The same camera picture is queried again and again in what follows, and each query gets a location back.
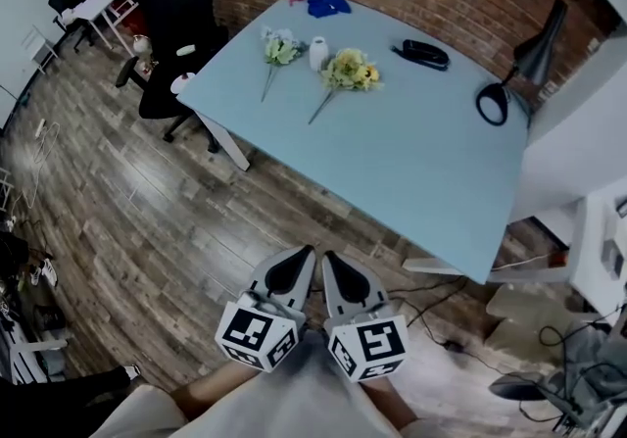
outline lamp shade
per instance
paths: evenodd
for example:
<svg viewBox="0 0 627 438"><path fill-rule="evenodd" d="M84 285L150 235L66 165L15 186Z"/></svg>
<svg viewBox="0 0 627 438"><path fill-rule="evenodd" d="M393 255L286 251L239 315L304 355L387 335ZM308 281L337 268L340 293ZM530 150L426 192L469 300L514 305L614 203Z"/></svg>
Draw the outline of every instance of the lamp shade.
<svg viewBox="0 0 627 438"><path fill-rule="evenodd" d="M543 85L549 77L549 67L555 38L568 7L562 0L555 0L551 13L540 33L513 49L517 72L536 85Z"/></svg>

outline black office chair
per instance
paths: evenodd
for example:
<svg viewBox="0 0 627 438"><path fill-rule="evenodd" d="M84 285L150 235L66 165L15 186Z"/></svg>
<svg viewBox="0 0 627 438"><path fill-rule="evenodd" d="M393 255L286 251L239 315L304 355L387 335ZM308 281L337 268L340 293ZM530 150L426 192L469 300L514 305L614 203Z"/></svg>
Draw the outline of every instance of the black office chair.
<svg viewBox="0 0 627 438"><path fill-rule="evenodd" d="M135 69L137 57L128 60L122 68L116 87L131 79L143 90L139 116L147 120L176 118L166 131L164 140L172 142L172 133L193 111L182 105L170 92L172 82L183 73L197 73L217 51L226 44L228 30L216 26L214 0L138 0L144 14L153 57L158 64L146 81ZM182 47L194 45L196 51L177 56ZM209 151L218 145L210 135Z"/></svg>
<svg viewBox="0 0 627 438"><path fill-rule="evenodd" d="M49 0L48 1L48 6L50 6L59 15L61 15L61 14L63 14L63 12L65 10L73 9L73 8L78 6L83 1L84 0ZM61 30L63 30L64 32L67 32L67 33L73 33L73 32L76 32L77 30L82 28L82 32L80 33L80 38L78 39L78 41L74 45L74 51L76 53L78 53L78 45L85 38L89 42L89 46L93 46L94 45L94 41L91 38L91 34L93 32L93 29L91 28L91 25L89 24L89 22L87 20L76 19L71 24L64 25L61 22L59 22L59 17L57 17L57 18L55 18L55 20L53 22L55 24L57 24L61 28Z"/></svg>

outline blue cloth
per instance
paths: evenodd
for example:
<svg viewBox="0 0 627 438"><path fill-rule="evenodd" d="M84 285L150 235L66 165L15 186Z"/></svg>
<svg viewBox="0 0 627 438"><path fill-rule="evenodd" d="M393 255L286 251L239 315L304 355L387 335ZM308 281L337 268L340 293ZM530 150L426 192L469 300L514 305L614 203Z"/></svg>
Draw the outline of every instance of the blue cloth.
<svg viewBox="0 0 627 438"><path fill-rule="evenodd" d="M317 19L335 15L338 11L351 13L351 6L346 0L307 0L310 4L307 11Z"/></svg>

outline yellow flower bouquet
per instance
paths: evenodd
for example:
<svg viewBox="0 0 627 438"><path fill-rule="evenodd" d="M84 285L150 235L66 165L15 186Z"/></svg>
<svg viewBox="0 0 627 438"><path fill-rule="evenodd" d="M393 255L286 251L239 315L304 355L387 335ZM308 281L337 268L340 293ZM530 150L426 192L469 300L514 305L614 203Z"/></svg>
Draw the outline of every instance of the yellow flower bouquet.
<svg viewBox="0 0 627 438"><path fill-rule="evenodd" d="M374 64L369 64L365 53L348 48L338 52L320 73L324 87L328 89L324 100L313 113L309 124L326 107L340 90L368 91L381 87L380 74Z"/></svg>

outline wooden floor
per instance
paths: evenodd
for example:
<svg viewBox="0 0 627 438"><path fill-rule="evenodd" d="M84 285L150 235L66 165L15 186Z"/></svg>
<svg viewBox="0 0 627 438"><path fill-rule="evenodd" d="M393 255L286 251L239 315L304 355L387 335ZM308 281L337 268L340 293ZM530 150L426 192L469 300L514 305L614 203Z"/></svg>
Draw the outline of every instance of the wooden floor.
<svg viewBox="0 0 627 438"><path fill-rule="evenodd" d="M138 88L115 89L121 49L82 44L76 55L70 45L18 109L1 140L0 165L13 172L30 202L34 132L42 118L59 123L33 209L23 201L16 207L20 219L41 220L40 226L25 223L16 232L40 247L45 235L55 255L55 294L71 323L67 353L75 373L138 363L150 382L171 389L212 371L224 362L213 337L225 302L257 263L291 246L346 253L375 270L388 289L438 281L401 269L407 240L264 154L251 150L246 173L223 153L209 154L196 119L167 144L167 122L138 117ZM509 229L498 263L551 248L521 223ZM392 295L422 308L453 286ZM517 368L518 361L481 345L497 324L485 313L494 291L470 283L425 319L437 337L455 338L501 369ZM407 305L401 311L413 315ZM309 310L313 324L320 325L323 312L317 294ZM411 361L395 380L420 414L441 418L460 436L537 436L551 429L492 396L487 386L498 375L449 355L419 322L410 337ZM556 410L538 404L529 412L546 417Z"/></svg>

